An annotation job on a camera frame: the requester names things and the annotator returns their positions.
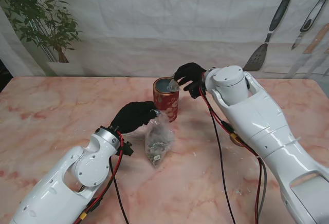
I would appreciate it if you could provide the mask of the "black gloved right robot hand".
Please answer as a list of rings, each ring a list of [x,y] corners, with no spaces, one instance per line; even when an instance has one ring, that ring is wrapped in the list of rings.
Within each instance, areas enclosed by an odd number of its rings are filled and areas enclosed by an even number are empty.
[[[200,86],[203,74],[206,72],[204,68],[196,63],[187,63],[180,66],[175,74],[173,79],[177,81],[179,86],[186,85],[183,90],[190,91]]]

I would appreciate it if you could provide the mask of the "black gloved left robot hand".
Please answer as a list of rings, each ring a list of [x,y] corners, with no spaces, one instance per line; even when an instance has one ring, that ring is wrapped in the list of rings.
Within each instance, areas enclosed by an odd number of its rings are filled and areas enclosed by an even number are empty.
[[[131,102],[119,110],[109,128],[121,134],[135,131],[157,117],[153,101]]]

